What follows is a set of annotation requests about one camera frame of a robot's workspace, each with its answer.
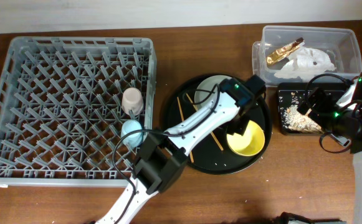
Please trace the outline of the gold foil wrapper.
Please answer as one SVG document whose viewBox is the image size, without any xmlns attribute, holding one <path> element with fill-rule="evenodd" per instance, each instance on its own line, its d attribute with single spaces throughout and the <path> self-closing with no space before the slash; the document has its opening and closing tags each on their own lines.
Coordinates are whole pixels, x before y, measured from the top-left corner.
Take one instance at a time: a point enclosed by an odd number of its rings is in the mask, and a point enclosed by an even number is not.
<svg viewBox="0 0 362 224">
<path fill-rule="evenodd" d="M 274 65 L 274 64 L 280 62 L 284 58 L 288 57 L 291 53 L 298 50 L 304 44 L 305 44 L 305 41 L 301 37 L 287 45 L 284 45 L 283 47 L 281 47 L 277 50 L 274 50 L 271 54 L 269 54 L 265 58 L 267 66 L 271 66 L 271 65 Z"/>
</svg>

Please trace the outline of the pink plastic cup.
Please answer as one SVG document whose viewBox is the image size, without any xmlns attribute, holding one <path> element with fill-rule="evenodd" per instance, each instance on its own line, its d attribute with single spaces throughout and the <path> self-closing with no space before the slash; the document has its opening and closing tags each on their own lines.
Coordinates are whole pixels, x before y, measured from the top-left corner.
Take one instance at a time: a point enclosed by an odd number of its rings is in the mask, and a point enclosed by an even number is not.
<svg viewBox="0 0 362 224">
<path fill-rule="evenodd" d="M 130 87 L 123 92 L 121 108 L 127 115 L 129 115 L 130 112 L 134 115 L 139 115 L 143 107 L 143 97 L 139 89 Z"/>
</svg>

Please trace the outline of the blue plastic cup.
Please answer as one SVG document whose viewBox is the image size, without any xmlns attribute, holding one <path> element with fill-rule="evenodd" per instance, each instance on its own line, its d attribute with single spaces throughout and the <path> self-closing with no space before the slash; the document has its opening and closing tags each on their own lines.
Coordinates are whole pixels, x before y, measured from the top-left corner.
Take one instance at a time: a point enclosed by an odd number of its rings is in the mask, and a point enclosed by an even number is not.
<svg viewBox="0 0 362 224">
<path fill-rule="evenodd" d="M 130 149 L 138 147 L 143 142 L 142 125 L 134 119 L 125 121 L 121 127 L 121 137 L 127 136 L 123 140 L 123 144 Z"/>
</svg>

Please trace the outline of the grey round plate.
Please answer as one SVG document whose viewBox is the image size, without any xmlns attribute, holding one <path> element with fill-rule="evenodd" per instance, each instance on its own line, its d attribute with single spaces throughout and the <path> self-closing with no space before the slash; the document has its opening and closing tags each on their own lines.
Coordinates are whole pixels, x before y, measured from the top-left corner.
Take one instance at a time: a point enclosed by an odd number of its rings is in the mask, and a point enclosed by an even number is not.
<svg viewBox="0 0 362 224">
<path fill-rule="evenodd" d="M 194 102 L 201 104 L 196 105 L 197 109 L 201 109 L 212 100 L 216 99 L 217 88 L 213 89 L 215 84 L 220 84 L 224 79 L 230 79 L 227 75 L 214 75 L 203 80 L 197 87 L 197 91 L 194 94 Z"/>
</svg>

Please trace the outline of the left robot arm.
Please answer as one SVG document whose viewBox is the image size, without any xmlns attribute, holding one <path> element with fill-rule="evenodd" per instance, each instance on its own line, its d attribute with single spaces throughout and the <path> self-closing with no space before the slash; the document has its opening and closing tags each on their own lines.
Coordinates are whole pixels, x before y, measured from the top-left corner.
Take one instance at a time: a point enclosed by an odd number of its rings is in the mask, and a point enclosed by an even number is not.
<svg viewBox="0 0 362 224">
<path fill-rule="evenodd" d="M 182 174 L 189 153 L 209 133 L 225 124 L 227 133 L 244 134 L 247 112 L 265 93 L 265 82 L 257 75 L 242 83 L 228 78 L 213 86 L 216 98 L 207 102 L 182 123 L 160 131 L 142 129 L 146 138 L 136 155 L 131 176 L 109 212 L 99 223 L 130 223 L 144 204 L 170 188 Z"/>
</svg>

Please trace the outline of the wooden chopstick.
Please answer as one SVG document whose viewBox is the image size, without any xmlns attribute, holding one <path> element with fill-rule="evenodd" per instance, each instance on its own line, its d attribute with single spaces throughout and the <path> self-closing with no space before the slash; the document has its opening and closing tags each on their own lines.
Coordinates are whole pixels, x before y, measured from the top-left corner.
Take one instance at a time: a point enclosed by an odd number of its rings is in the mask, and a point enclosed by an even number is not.
<svg viewBox="0 0 362 224">
<path fill-rule="evenodd" d="M 186 97 L 188 98 L 189 102 L 192 104 L 193 108 L 197 111 L 198 110 L 197 106 L 193 103 L 191 97 L 187 93 L 186 93 Z M 217 139 L 216 135 L 213 132 L 211 132 L 211 136 L 212 136 L 213 140 L 215 141 L 215 143 L 217 144 L 218 148 L 221 151 L 223 151 L 224 148 L 222 147 L 221 143 Z"/>
<path fill-rule="evenodd" d="M 181 103 L 180 103 L 180 100 L 179 100 L 178 96 L 177 96 L 177 102 L 178 102 L 178 109 L 179 109 L 181 121 L 183 122 L 184 121 L 184 115 L 183 115 L 183 110 L 182 110 Z M 193 164 L 194 163 L 194 157 L 193 157 L 192 151 L 189 153 L 189 158 L 191 160 L 191 163 Z"/>
</svg>

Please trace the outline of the yellow plastic bowl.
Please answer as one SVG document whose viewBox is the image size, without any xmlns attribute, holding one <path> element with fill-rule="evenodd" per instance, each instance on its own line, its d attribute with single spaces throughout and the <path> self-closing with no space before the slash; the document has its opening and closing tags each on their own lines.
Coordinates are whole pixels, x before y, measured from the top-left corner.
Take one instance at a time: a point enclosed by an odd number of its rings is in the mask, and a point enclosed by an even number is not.
<svg viewBox="0 0 362 224">
<path fill-rule="evenodd" d="M 226 135 L 230 150 L 240 156 L 254 156 L 265 145 L 265 134 L 262 128 L 254 121 L 249 121 L 243 135 L 234 133 Z"/>
</svg>

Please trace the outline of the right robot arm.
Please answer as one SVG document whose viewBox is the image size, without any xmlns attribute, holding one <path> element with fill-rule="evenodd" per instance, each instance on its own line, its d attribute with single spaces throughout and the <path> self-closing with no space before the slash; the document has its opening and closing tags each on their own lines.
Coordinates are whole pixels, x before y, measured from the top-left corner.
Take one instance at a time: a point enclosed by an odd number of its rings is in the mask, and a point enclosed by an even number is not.
<svg viewBox="0 0 362 224">
<path fill-rule="evenodd" d="M 332 73 L 346 90 L 339 99 L 325 90 L 324 84 L 311 85 L 321 76 L 313 77 L 305 86 L 303 100 L 297 111 L 315 122 L 322 129 L 321 138 L 332 136 L 344 150 L 353 156 L 355 171 L 355 207 L 354 223 L 362 223 L 362 73 L 349 80 Z"/>
</svg>

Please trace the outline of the white paper napkin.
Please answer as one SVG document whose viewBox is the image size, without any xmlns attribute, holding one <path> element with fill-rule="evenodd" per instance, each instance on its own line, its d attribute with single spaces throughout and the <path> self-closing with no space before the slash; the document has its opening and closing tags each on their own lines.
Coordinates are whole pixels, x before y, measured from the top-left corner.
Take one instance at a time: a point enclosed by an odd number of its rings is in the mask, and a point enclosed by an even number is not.
<svg viewBox="0 0 362 224">
<path fill-rule="evenodd" d="M 275 77 L 285 79 L 301 78 L 306 82 L 316 75 L 336 70 L 329 55 L 318 49 L 300 47 L 291 53 L 287 59 L 288 62 L 274 74 Z"/>
</svg>

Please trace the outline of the food scraps pile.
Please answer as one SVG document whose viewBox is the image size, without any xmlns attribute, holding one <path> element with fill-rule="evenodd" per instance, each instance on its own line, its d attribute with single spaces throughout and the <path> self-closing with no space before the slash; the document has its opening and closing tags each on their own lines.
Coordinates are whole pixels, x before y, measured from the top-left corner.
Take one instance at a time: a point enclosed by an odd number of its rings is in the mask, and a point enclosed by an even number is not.
<svg viewBox="0 0 362 224">
<path fill-rule="evenodd" d="M 297 111 L 303 101 L 303 92 L 297 90 L 280 90 L 279 113 L 282 131 L 286 134 L 320 134 L 321 127 Z"/>
</svg>

